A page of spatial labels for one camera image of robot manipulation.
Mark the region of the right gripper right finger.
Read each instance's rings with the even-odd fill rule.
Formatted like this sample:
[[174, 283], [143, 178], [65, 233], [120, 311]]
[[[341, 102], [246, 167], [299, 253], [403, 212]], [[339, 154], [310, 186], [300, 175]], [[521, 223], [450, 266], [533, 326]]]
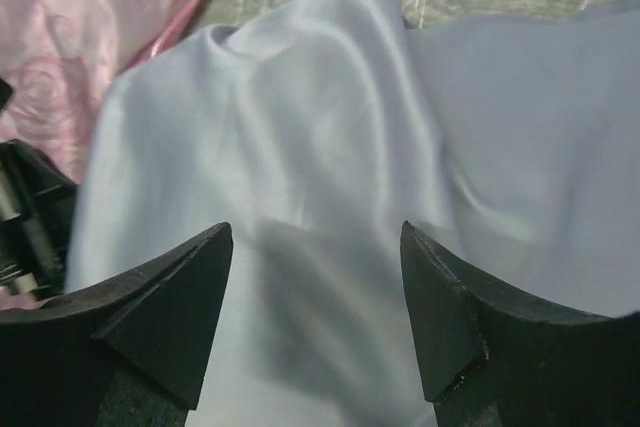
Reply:
[[518, 289], [411, 224], [400, 238], [424, 397], [441, 426], [635, 426], [639, 316]]

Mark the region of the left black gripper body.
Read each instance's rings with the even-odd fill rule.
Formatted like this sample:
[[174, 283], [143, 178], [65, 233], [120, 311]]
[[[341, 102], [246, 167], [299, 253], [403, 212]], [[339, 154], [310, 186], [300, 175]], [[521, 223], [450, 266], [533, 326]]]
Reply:
[[1, 285], [12, 294], [59, 295], [75, 183], [40, 150], [1, 143]]

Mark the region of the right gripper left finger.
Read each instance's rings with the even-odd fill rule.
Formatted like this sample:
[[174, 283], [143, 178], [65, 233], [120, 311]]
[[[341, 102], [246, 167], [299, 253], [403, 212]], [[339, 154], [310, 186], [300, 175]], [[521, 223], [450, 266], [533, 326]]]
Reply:
[[215, 225], [35, 310], [1, 314], [5, 426], [182, 426], [199, 402], [233, 251]]

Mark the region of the grey satin pillowcase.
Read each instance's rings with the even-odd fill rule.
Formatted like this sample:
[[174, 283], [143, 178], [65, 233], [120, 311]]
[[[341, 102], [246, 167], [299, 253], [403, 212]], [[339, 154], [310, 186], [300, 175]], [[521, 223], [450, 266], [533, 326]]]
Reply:
[[639, 306], [639, 1], [431, 28], [295, 0], [120, 76], [67, 287], [220, 222], [234, 253], [191, 426], [431, 426], [400, 271], [411, 221], [537, 296]]

